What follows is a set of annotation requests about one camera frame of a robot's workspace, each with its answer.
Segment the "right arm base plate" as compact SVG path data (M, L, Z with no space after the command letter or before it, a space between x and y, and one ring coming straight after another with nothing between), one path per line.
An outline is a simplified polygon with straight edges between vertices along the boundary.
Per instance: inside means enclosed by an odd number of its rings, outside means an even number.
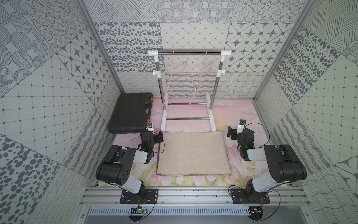
M249 193L247 190L239 188L230 189L229 193L234 204L270 203L270 199L267 193L258 193L256 191L252 191L251 193Z

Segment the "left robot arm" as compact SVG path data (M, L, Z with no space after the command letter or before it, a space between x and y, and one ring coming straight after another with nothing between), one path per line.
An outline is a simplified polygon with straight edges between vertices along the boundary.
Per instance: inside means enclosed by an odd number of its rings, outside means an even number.
M125 193L134 196L144 194L144 183L131 175L132 165L135 163L148 164L154 154L163 151L154 151L156 144L164 141L162 131L158 133L147 131L140 134L139 148L112 145L109 152L96 170L96 179L109 185L121 188Z

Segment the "beige fuzzy scarf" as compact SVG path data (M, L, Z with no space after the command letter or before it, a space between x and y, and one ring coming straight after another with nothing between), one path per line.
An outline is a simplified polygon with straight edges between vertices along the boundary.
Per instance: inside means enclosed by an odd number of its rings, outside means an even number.
M162 176L230 175L225 141L220 131L165 132L158 157L157 174Z

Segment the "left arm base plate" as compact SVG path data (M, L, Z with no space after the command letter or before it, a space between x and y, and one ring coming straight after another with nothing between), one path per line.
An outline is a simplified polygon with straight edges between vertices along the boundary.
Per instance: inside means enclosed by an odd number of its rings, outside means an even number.
M158 189L141 189L138 194L122 190L120 204L156 204Z

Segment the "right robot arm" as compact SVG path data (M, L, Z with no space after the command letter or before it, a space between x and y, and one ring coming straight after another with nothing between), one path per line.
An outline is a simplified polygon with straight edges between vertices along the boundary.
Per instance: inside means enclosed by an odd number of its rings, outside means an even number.
M245 161L265 161L268 171L262 176L250 179L243 195L252 202L263 199L267 193L283 183L293 183L306 179L307 170L290 145L264 145L254 147L254 131L241 126L227 128L227 137L236 140L238 151Z

